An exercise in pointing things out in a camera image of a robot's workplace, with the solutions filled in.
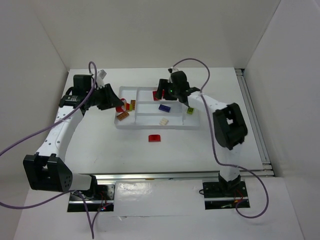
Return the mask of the small red lego plate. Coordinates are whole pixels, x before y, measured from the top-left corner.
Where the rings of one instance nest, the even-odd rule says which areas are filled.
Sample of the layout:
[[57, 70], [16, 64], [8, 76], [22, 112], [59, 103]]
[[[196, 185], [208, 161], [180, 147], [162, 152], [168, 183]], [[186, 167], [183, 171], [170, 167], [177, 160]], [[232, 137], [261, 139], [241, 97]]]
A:
[[157, 91], [152, 92], [152, 97], [154, 101], [160, 101], [164, 98], [165, 92], [162, 91], [161, 94], [159, 94]]

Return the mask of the orange lego plate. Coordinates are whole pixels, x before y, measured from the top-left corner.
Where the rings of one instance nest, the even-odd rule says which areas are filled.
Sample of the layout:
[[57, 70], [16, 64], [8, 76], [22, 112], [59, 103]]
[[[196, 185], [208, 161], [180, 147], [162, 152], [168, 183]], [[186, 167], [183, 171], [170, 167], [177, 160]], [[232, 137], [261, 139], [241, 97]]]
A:
[[129, 116], [130, 116], [130, 114], [128, 112], [122, 112], [121, 114], [117, 115], [116, 118], [119, 121], [122, 121], [122, 120], [124, 120], [125, 118], [127, 118]]
[[135, 100], [131, 100], [130, 101], [130, 111], [134, 111], [136, 109], [136, 101]]

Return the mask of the red curved lego brick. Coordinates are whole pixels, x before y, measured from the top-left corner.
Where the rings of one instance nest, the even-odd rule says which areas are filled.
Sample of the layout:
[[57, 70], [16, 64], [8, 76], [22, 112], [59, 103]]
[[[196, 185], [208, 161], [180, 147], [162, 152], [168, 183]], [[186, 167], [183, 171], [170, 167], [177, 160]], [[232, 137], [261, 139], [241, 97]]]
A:
[[148, 141], [152, 142], [161, 142], [161, 136], [159, 134], [151, 134], [148, 136]]

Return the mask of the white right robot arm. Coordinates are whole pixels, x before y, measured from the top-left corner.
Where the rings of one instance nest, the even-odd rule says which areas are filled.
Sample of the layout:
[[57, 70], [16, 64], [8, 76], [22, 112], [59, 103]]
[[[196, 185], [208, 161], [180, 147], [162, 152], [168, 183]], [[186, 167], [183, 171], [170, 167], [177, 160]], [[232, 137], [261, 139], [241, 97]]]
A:
[[157, 100], [179, 101], [187, 107], [206, 113], [214, 158], [221, 166], [218, 180], [225, 185], [241, 181], [239, 166], [240, 145], [245, 141], [248, 128], [237, 103], [223, 103], [191, 87], [187, 75], [170, 68], [169, 78], [161, 78], [154, 97]]

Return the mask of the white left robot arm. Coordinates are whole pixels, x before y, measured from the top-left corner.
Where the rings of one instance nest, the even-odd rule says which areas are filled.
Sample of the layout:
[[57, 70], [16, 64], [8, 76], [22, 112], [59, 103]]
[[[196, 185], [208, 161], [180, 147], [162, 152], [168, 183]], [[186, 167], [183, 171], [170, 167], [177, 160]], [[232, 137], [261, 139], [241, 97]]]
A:
[[73, 134], [89, 108], [97, 107], [103, 111], [124, 106], [111, 85], [104, 83], [105, 76], [104, 70], [97, 75], [74, 75], [73, 86], [59, 101], [55, 126], [35, 154], [23, 159], [32, 190], [63, 193], [89, 191], [97, 185], [93, 175], [72, 173], [65, 159]]

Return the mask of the white lego plate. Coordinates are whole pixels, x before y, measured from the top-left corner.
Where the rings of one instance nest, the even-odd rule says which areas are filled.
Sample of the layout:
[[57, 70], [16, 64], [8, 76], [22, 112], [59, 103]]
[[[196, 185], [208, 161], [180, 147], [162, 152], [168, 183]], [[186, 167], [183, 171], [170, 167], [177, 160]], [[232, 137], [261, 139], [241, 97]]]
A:
[[162, 125], [162, 126], [165, 126], [168, 122], [169, 122], [168, 119], [162, 118], [162, 119], [160, 120], [159, 124]]

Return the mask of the blue lego plate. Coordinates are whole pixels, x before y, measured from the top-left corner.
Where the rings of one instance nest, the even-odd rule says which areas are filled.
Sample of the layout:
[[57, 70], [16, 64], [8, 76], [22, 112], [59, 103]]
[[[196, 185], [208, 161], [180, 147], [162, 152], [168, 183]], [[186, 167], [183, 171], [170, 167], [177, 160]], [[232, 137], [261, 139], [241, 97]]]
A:
[[160, 111], [163, 111], [163, 112], [166, 112], [166, 113], [169, 113], [171, 111], [171, 107], [169, 107], [167, 105], [163, 105], [163, 104], [160, 104], [158, 109]]

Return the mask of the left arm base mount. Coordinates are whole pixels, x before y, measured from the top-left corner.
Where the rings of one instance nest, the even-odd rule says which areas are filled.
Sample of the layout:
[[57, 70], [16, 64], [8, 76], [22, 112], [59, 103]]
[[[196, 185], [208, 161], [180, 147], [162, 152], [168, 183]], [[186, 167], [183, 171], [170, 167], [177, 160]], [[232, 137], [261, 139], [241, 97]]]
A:
[[94, 189], [81, 191], [78, 193], [72, 192], [68, 200], [68, 213], [81, 213], [85, 212], [85, 205], [81, 198], [84, 198], [87, 209], [89, 212], [113, 212], [114, 211], [114, 198], [115, 198], [115, 183], [99, 184]]

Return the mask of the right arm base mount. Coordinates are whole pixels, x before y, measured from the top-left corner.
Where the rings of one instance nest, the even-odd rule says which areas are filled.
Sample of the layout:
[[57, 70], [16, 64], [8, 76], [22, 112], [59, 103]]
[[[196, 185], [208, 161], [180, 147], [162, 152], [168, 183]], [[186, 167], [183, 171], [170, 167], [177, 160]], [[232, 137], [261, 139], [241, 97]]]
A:
[[218, 182], [203, 182], [202, 189], [198, 193], [204, 197], [206, 210], [235, 209], [237, 204], [238, 208], [250, 208], [244, 181], [229, 191], [223, 191]]

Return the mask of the red arched lego block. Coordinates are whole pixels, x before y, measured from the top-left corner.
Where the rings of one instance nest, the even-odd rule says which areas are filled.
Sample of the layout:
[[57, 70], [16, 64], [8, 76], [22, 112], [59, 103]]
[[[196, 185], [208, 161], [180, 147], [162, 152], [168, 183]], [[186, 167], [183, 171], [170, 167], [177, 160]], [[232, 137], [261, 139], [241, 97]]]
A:
[[123, 113], [127, 111], [127, 100], [125, 98], [121, 98], [120, 99], [122, 101], [122, 105], [117, 106], [115, 108], [117, 113]]

